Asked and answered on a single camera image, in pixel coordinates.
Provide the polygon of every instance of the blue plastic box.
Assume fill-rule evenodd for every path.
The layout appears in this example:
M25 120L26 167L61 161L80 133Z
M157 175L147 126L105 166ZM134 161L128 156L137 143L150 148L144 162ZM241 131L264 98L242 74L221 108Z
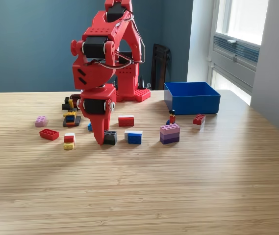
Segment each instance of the blue plastic box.
M176 115L216 114L220 94L206 82L172 82L164 84L164 101Z

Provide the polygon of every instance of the red lego brick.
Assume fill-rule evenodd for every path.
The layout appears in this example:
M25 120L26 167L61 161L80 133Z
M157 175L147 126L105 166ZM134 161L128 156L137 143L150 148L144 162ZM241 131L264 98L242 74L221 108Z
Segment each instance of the red lego brick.
M39 132L42 138L48 139L50 141L56 140L59 137L59 133L57 131L44 129Z
M193 120L193 124L195 125L201 125L206 119L206 116L203 114L197 114L196 117Z
M64 143L74 143L74 136L64 136Z
M119 126L134 126L134 115L119 116Z

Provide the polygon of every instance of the window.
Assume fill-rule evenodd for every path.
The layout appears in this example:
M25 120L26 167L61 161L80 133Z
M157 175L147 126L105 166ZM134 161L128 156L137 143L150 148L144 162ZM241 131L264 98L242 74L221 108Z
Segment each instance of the window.
M223 71L229 82L252 93L267 9L268 0L215 0L209 84L215 70Z
M261 45L268 0L220 0L217 33Z

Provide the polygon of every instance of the purple lego brick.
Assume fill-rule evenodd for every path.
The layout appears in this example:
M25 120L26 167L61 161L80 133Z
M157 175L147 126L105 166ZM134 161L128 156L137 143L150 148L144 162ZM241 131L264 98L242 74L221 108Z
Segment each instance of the purple lego brick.
M177 124L165 125L160 127L160 133L164 135L179 133L179 132L180 132L180 127Z
M35 122L36 127L44 127L48 123L47 117L46 116L39 116Z
M167 140L164 140L160 137L160 142L163 143L163 144L179 142L179 137L172 138L172 139L167 139Z
M160 138L163 140L173 139L179 137L179 132L173 134L164 135L160 132Z

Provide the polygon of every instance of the white lego brick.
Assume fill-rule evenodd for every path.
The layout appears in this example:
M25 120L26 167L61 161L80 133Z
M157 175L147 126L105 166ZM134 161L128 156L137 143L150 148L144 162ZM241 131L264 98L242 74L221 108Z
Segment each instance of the white lego brick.
M141 138L143 138L143 132L142 132L142 131L125 131L125 132L124 132L124 139L125 139L126 141L128 141L128 134L129 134L129 133L141 134L141 135L142 135Z
M74 136L74 143L76 143L75 133L66 133L65 136Z
M120 115L119 118L133 118L134 115Z
M203 123L201 125L196 125L196 124L192 123L192 127L195 129L201 130L203 128L205 122L206 122L206 120L203 121Z

